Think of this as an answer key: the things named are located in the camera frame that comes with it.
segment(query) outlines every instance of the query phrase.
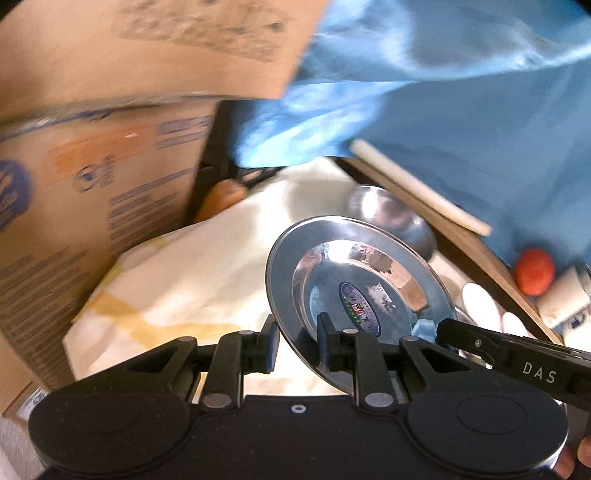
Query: steel plate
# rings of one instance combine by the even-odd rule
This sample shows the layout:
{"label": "steel plate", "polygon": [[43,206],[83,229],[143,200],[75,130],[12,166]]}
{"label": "steel plate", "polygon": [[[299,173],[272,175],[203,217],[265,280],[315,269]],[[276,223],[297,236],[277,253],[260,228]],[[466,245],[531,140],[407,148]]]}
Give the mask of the steel plate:
{"label": "steel plate", "polygon": [[456,318],[431,267],[377,227],[350,218],[315,217],[296,223],[267,260],[267,296],[282,334],[317,374],[352,393],[352,376],[319,367],[316,317],[328,312],[337,329],[364,329],[398,344],[419,318]]}

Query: plate sticker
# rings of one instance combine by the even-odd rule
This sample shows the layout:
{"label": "plate sticker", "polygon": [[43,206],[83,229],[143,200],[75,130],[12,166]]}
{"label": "plate sticker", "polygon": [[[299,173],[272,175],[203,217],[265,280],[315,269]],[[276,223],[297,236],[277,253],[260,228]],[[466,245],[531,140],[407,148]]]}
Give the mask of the plate sticker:
{"label": "plate sticker", "polygon": [[340,284],[339,293],[340,301],[343,303],[343,307],[345,307],[351,321],[358,328],[379,337],[382,333],[382,326],[363,294],[347,282]]}
{"label": "plate sticker", "polygon": [[37,404],[47,396],[47,392],[42,388],[35,390],[33,395],[25,400],[25,403],[21,405],[21,408],[17,411],[17,416],[24,421],[29,421],[31,412],[37,406]]}

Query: human hand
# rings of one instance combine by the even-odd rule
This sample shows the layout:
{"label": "human hand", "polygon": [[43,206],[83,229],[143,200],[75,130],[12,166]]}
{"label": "human hand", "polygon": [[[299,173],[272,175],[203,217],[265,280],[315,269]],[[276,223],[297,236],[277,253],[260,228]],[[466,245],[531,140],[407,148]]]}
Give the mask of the human hand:
{"label": "human hand", "polygon": [[[591,468],[591,437],[584,438],[579,445],[579,451],[577,452],[577,456],[579,457],[579,461]],[[559,474],[562,478],[568,478],[572,475],[574,470],[574,455],[570,451],[570,449],[565,446],[562,452],[560,452],[560,456],[558,457],[558,461],[554,466],[554,471]]]}

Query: orange ball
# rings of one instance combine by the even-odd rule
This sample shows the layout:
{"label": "orange ball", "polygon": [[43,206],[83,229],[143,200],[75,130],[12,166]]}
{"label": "orange ball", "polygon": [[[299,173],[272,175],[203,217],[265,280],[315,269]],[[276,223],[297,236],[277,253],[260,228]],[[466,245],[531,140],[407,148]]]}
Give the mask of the orange ball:
{"label": "orange ball", "polygon": [[542,295],[554,280],[554,263],[540,248],[524,250],[515,264],[513,277],[525,295]]}

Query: wooden board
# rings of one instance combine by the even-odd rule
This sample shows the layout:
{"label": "wooden board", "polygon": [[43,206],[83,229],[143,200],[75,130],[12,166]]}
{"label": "wooden board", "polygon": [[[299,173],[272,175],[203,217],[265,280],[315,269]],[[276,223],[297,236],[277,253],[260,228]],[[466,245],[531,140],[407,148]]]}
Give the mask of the wooden board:
{"label": "wooden board", "polygon": [[362,160],[343,158],[338,163],[353,178],[355,172],[361,174],[366,179],[362,181],[385,188],[421,215],[433,227],[439,251],[445,257],[481,285],[501,307],[517,315],[532,335],[562,345],[559,336],[544,324],[534,303],[518,290],[506,265],[476,234],[443,217]]}

